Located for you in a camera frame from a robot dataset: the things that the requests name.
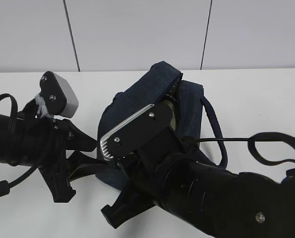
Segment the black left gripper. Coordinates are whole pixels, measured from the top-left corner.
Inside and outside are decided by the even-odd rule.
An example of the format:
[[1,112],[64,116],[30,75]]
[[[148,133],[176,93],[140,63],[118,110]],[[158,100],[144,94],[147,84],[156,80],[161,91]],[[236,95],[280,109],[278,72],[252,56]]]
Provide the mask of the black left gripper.
[[55,203],[68,203],[76,194],[70,182],[100,174],[110,168],[105,161],[89,157],[96,140],[78,129],[68,119],[54,119],[54,140],[46,159],[39,166]]

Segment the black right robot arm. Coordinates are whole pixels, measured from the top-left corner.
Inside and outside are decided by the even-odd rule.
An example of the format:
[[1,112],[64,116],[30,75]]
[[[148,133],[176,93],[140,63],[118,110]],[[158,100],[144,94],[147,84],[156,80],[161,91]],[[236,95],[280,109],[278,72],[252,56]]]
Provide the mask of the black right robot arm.
[[[106,147],[115,157],[133,152],[135,166],[115,203],[101,212],[114,228],[158,206],[215,238],[295,238],[295,168],[280,182],[251,172],[238,174],[207,165],[199,149],[182,143],[171,128],[146,136],[117,133]],[[262,132],[246,139],[251,155],[268,161],[256,142],[283,142],[295,150],[295,137]]]

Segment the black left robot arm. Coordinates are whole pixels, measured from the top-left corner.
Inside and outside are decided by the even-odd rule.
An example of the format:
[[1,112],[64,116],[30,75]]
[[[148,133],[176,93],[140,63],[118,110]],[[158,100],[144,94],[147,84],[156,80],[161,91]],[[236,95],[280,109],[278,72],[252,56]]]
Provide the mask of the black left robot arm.
[[0,197],[38,170],[53,201],[68,203],[76,194],[71,181],[109,168],[107,162],[85,155],[96,143],[68,119],[34,118],[28,122],[0,115],[0,163],[29,167],[20,178],[0,182]]

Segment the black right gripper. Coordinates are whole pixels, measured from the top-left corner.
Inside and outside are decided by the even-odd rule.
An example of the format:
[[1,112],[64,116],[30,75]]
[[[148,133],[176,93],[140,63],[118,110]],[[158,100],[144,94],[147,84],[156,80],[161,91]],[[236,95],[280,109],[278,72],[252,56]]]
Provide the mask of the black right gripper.
[[117,144],[112,154],[128,180],[114,204],[101,209],[107,222],[116,229],[154,206],[166,209],[164,181],[184,152],[170,126]]

